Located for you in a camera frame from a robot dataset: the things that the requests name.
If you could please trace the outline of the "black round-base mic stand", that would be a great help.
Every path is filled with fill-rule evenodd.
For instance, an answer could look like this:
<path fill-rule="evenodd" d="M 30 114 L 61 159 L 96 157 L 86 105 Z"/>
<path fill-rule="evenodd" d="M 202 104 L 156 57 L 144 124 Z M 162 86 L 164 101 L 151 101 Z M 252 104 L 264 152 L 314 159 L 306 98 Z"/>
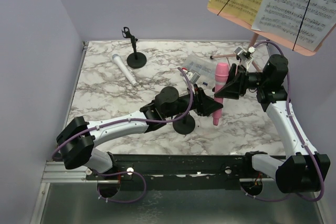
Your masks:
<path fill-rule="evenodd" d="M 140 69 L 145 66 L 147 62 L 146 56 L 138 52 L 136 49 L 136 43 L 138 39 L 130 33 L 129 27 L 123 27 L 122 29 L 123 38 L 129 38 L 131 40 L 131 45 L 133 48 L 133 53 L 129 54 L 127 57 L 127 64 L 132 69 Z"/>

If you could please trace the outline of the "white toy microphone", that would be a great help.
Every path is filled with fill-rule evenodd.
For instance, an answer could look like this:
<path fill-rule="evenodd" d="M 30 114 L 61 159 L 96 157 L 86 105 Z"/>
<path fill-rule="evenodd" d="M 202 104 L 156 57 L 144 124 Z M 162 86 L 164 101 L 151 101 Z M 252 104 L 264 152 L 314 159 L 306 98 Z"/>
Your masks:
<path fill-rule="evenodd" d="M 121 57 L 118 54 L 114 54 L 114 55 L 112 55 L 112 61 L 118 66 L 118 68 L 121 70 L 121 72 L 127 78 L 127 80 L 132 84 L 132 86 L 136 87 L 138 85 L 138 83 L 137 83 L 135 77 L 132 75 L 132 73 L 128 70 L 128 68 L 123 63 Z"/>

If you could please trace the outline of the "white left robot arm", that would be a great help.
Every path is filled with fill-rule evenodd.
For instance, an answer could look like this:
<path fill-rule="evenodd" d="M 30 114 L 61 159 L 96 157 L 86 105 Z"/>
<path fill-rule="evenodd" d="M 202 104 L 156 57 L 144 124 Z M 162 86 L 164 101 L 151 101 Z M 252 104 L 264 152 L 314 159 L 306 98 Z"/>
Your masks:
<path fill-rule="evenodd" d="M 221 102 L 207 96 L 198 86 L 184 96 L 174 87 L 165 87 L 151 103 L 129 115 L 90 122 L 81 116 L 74 118 L 56 138 L 57 151 L 66 169 L 85 166 L 98 171 L 104 179 L 112 179 L 117 171 L 112 155 L 97 146 L 127 135 L 156 131 L 168 122 L 175 132 L 187 135 L 195 129 L 189 111 L 210 116 L 222 108 Z"/>

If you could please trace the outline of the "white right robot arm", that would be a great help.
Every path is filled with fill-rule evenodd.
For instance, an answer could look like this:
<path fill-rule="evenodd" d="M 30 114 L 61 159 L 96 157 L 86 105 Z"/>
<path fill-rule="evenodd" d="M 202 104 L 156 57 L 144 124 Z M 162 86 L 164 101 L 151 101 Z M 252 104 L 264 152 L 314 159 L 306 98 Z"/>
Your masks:
<path fill-rule="evenodd" d="M 296 119 L 289 89 L 283 86 L 284 80 L 289 79 L 287 58 L 279 54 L 270 56 L 262 72 L 248 72 L 252 57 L 240 55 L 237 59 L 239 64 L 231 66 L 226 84 L 215 92 L 215 97 L 239 99 L 246 90 L 256 90 L 257 101 L 272 120 L 286 153 L 283 162 L 263 152 L 247 153 L 242 173 L 252 178 L 261 172 L 274 179 L 285 194 L 323 194 L 330 159 L 310 143 Z"/>

